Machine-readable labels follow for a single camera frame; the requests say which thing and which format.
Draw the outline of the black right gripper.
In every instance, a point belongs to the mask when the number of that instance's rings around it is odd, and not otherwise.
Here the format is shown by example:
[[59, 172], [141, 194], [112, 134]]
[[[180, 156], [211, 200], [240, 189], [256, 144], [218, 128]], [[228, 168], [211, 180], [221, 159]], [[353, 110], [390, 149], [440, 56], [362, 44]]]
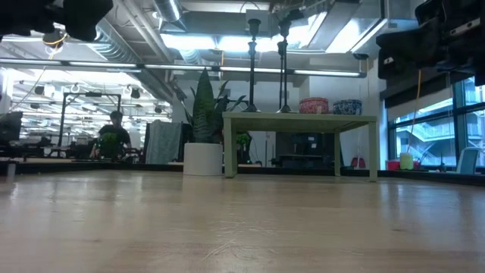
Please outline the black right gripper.
[[[444, 43], [450, 7], [451, 0], [425, 0], [415, 9], [418, 28], [382, 33], [376, 37], [376, 44], [380, 47], [378, 77], [381, 80], [408, 74], [416, 67], [451, 71]], [[418, 56], [414, 63], [411, 51], [417, 31]]]

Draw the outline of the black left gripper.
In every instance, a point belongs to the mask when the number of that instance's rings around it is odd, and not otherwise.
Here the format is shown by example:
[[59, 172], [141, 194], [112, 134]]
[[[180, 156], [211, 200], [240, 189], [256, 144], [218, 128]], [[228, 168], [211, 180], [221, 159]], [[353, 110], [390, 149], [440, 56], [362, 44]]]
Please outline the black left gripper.
[[93, 42], [97, 24], [113, 6], [113, 0], [64, 0], [63, 25], [67, 34], [84, 42]]

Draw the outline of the dark blue patterned tin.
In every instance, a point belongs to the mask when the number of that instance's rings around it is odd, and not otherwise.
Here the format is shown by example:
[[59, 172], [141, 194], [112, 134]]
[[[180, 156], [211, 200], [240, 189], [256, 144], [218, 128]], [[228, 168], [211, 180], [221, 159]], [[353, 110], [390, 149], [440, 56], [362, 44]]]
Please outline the dark blue patterned tin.
[[334, 102], [335, 115], [362, 115], [362, 102], [357, 99], [344, 99]]

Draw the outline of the pink patterned tin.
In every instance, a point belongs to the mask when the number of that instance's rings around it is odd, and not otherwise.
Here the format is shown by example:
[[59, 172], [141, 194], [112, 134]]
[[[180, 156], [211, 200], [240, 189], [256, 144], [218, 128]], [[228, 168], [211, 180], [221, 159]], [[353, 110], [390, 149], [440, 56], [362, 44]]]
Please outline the pink patterned tin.
[[309, 97], [299, 103], [299, 112], [302, 114], [328, 114], [328, 100], [323, 97]]

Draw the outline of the long ceiling light bar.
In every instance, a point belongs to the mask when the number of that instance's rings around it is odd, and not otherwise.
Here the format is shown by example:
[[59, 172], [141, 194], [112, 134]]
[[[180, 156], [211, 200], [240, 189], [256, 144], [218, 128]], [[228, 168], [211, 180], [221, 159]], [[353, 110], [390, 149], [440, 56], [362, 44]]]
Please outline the long ceiling light bar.
[[[215, 68], [216, 71], [221, 72], [237, 72], [237, 73], [250, 73], [250, 67], [228, 67], [221, 66]], [[262, 68], [257, 67], [254, 69], [256, 74], [279, 74], [285, 70], [276, 68]], [[353, 71], [328, 71], [328, 70], [300, 70], [300, 69], [288, 69], [288, 75], [300, 75], [300, 76], [316, 76], [316, 77], [354, 77], [365, 78], [367, 74], [365, 72], [353, 72]]]
[[124, 70], [150, 69], [150, 70], [171, 70], [171, 71], [220, 71], [218, 66], [202, 65], [181, 65], [181, 64], [134, 64], [134, 63], [114, 63], [114, 62], [94, 62], [94, 61], [65, 61], [65, 60], [41, 60], [41, 59], [20, 59], [20, 58], [0, 58], [0, 64], [8, 65], [38, 65], [46, 67], [88, 67], [88, 68], [117, 68]]

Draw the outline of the person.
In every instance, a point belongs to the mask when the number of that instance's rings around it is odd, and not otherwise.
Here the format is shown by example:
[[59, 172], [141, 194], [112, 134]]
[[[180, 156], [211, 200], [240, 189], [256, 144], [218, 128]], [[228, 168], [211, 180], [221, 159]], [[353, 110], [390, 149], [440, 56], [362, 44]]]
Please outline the person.
[[101, 135], [104, 133], [115, 133], [117, 135], [118, 142], [120, 143], [120, 149], [115, 158], [109, 158], [112, 162], [118, 161], [124, 153], [126, 148], [131, 147], [131, 139], [127, 130], [122, 127], [123, 114], [120, 111], [113, 111], [110, 113], [111, 123], [104, 125], [99, 131], [98, 136], [92, 146], [90, 158], [104, 158], [99, 151], [99, 141]]

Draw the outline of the small green perforated table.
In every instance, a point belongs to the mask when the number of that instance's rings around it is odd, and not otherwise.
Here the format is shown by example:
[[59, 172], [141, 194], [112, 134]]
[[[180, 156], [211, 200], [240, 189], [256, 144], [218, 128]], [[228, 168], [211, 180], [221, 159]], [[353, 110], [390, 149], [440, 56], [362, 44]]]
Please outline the small green perforated table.
[[238, 173], [236, 133], [239, 131], [267, 131], [286, 133], [333, 133], [334, 174], [340, 175], [340, 134], [360, 127], [368, 127], [369, 181], [377, 181], [378, 137], [377, 118], [358, 115], [322, 115], [264, 112], [224, 112], [224, 176], [234, 178]]

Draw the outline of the small potted green plant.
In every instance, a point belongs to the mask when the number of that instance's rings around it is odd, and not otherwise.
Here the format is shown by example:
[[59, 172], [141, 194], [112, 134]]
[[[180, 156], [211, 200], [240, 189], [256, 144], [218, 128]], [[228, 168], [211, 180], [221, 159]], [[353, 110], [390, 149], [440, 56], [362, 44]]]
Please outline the small potted green plant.
[[99, 151], [105, 158], [115, 158], [119, 152], [120, 143], [115, 133], [104, 133], [99, 141]]

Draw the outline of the pale chair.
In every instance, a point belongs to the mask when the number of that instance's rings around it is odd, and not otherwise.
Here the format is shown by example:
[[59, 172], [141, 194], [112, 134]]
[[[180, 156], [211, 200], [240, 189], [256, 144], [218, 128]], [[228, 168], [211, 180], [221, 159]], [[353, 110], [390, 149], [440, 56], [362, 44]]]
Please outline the pale chair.
[[480, 149], [478, 148], [464, 148], [460, 153], [456, 172], [459, 174], [475, 174], [479, 153]]

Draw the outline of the black background desk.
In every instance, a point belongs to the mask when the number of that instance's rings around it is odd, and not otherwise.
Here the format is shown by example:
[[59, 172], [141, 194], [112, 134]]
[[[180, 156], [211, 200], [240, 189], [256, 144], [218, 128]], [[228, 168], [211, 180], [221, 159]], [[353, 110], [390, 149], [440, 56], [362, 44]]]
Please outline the black background desk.
[[291, 169], [333, 168], [334, 134], [277, 132], [271, 164]]

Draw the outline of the green snake plant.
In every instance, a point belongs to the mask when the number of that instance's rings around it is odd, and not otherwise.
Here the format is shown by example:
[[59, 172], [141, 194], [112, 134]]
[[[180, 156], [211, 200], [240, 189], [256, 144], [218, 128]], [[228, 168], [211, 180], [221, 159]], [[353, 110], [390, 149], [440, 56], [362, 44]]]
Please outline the green snake plant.
[[204, 69], [199, 77], [197, 88], [190, 88], [194, 97], [192, 112], [184, 111], [186, 119], [192, 127], [192, 138], [195, 143], [221, 144], [223, 139], [223, 113], [233, 111], [244, 99], [240, 96], [230, 105], [229, 96], [225, 91], [228, 84], [225, 81], [214, 96], [208, 71]]

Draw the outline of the small green background plant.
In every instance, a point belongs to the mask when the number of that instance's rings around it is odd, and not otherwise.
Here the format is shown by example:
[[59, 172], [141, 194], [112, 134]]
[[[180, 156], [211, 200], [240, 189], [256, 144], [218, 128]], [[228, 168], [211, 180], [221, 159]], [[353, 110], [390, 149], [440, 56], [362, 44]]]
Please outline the small green background plant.
[[252, 138], [248, 132], [242, 132], [237, 134], [236, 144], [237, 144], [237, 156], [238, 162], [247, 163], [250, 160], [250, 144]]

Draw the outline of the white plant pot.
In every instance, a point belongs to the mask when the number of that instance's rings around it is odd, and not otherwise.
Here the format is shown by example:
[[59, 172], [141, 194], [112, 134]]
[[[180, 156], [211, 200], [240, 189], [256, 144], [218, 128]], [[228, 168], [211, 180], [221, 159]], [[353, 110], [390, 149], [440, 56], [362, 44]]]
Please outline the white plant pot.
[[221, 176], [223, 146], [213, 143], [186, 143], [183, 174], [192, 176]]

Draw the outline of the silver ventilation duct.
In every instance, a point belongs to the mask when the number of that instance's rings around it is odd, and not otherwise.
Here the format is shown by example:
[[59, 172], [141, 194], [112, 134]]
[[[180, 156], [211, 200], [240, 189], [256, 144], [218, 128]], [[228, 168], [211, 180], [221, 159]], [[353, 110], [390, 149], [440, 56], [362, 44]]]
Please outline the silver ventilation duct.
[[[110, 62], [173, 64], [174, 57], [137, 0], [112, 0], [114, 7], [97, 26], [94, 50]], [[129, 72], [156, 99], [171, 102], [177, 86], [171, 71], [142, 69]]]

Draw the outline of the black metal frame stand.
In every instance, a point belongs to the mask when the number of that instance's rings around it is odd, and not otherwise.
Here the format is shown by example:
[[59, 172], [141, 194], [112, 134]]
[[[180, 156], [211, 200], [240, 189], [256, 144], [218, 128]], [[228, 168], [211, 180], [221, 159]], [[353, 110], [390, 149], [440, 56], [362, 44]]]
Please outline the black metal frame stand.
[[85, 96], [85, 97], [116, 97], [117, 102], [115, 105], [117, 106], [117, 110], [120, 111], [121, 108], [121, 95], [120, 94], [109, 94], [109, 93], [100, 93], [100, 92], [94, 92], [94, 91], [89, 91], [89, 92], [84, 92], [84, 93], [73, 93], [73, 92], [68, 92], [68, 93], [63, 93], [63, 100], [62, 100], [62, 107], [61, 107], [61, 121], [60, 121], [60, 127], [59, 127], [59, 134], [58, 134], [58, 143], [57, 146], [61, 147], [62, 146], [62, 140], [63, 140], [63, 135], [64, 135], [64, 120], [65, 120], [65, 115], [66, 115], [66, 108], [70, 104], [70, 102], [67, 102], [67, 97], [68, 96], [73, 96], [73, 99], [77, 99], [79, 96]]

